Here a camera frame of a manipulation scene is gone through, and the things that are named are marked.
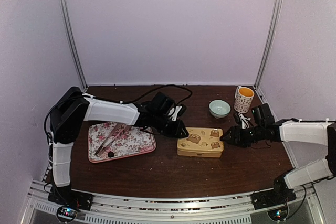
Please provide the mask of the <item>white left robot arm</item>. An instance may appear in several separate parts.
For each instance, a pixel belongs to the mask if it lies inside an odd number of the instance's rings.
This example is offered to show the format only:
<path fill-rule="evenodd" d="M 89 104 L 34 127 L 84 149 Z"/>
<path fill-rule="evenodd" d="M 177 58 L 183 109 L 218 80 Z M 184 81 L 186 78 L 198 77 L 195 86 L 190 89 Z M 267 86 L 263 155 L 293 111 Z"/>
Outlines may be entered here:
<path fill-rule="evenodd" d="M 51 151 L 53 181 L 56 198 L 71 205 L 76 197 L 68 187 L 71 184 L 70 167 L 72 148 L 82 125 L 86 122 L 114 122 L 140 128 L 151 127 L 159 134 L 182 139 L 189 133 L 180 119 L 183 109 L 162 92 L 150 101 L 115 101 L 84 93 L 71 87 L 50 109 L 47 115 L 49 129 L 46 135 Z"/>

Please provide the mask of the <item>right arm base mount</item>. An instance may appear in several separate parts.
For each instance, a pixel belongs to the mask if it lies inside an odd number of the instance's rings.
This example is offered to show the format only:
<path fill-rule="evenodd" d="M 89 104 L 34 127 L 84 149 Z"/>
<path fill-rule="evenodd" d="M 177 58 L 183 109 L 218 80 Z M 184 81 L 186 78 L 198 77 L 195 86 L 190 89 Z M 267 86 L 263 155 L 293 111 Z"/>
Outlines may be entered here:
<path fill-rule="evenodd" d="M 286 204 L 296 198 L 294 189 L 287 186 L 283 176 L 274 180 L 273 189 L 258 191 L 251 195 L 255 210 Z"/>

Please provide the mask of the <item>tan tin box paper cups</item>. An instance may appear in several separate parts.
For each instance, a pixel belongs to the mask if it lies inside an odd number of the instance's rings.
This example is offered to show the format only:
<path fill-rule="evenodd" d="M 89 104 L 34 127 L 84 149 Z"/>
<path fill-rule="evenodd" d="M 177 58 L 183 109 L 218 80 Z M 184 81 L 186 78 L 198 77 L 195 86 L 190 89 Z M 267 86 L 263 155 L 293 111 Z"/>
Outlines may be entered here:
<path fill-rule="evenodd" d="M 205 151 L 200 151 L 200 152 L 192 152 L 192 151 L 185 151 L 185 150 L 177 150 L 177 154 L 179 156 L 190 156 L 190 157 L 207 157 L 207 158 L 220 158 L 223 153 L 223 150 L 214 152 L 205 152 Z"/>

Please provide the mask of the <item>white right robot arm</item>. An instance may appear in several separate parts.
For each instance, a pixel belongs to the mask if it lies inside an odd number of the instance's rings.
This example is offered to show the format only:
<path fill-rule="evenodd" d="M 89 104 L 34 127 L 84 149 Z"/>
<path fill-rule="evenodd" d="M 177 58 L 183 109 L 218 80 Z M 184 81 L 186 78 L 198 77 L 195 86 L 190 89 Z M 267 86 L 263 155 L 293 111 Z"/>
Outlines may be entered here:
<path fill-rule="evenodd" d="M 267 103 L 251 110 L 255 125 L 232 126 L 221 141 L 242 148 L 259 141 L 283 143 L 295 167 L 274 180 L 269 192 L 272 203 L 279 204 L 293 190 L 308 183 L 335 177 L 335 120 L 275 120 Z"/>

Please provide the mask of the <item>pink floral serving tray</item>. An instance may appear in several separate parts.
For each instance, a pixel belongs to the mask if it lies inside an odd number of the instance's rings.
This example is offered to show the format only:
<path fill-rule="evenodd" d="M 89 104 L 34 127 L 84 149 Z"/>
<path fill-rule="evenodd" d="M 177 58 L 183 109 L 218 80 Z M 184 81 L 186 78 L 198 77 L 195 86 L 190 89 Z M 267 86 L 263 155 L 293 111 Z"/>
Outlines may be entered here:
<path fill-rule="evenodd" d="M 156 141 L 152 131 L 143 132 L 140 128 L 131 126 L 126 133 L 116 139 L 100 156 L 95 156 L 96 150 L 116 125 L 116 122 L 106 122 L 89 127 L 88 159 L 91 163 L 102 163 L 137 156 L 150 153 L 156 149 Z M 112 158 L 108 157 L 108 152 L 110 151 L 114 152 L 114 157 Z"/>

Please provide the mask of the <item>bear print tin lid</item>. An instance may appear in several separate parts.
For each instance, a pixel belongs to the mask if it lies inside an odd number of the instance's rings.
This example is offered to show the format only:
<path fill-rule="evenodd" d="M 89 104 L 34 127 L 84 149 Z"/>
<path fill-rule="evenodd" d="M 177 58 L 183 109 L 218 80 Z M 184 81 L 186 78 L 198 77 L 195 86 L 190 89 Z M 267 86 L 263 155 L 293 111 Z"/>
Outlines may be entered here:
<path fill-rule="evenodd" d="M 218 128 L 187 127 L 189 136 L 178 139 L 177 149 L 186 152 L 220 153 L 224 144 L 220 140 L 223 130 Z"/>

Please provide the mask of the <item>pink metal tongs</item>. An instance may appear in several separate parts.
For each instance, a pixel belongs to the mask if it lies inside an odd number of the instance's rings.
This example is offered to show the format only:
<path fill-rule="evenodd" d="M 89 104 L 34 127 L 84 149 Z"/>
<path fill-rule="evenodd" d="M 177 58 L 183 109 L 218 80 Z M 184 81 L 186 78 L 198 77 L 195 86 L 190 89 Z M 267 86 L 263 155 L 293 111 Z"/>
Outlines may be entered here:
<path fill-rule="evenodd" d="M 130 125 L 118 123 L 96 150 L 94 153 L 95 156 L 100 156 L 116 139 L 126 133 L 130 127 Z"/>

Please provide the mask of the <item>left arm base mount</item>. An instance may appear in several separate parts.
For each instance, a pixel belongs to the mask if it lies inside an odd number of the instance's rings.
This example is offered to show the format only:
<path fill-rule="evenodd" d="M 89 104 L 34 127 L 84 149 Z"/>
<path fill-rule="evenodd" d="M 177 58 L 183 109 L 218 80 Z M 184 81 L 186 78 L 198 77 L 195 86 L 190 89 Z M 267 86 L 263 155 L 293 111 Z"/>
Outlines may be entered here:
<path fill-rule="evenodd" d="M 92 200 L 93 194 L 72 190 L 70 185 L 63 187 L 52 185 L 48 195 L 50 202 L 79 210 L 90 210 Z"/>

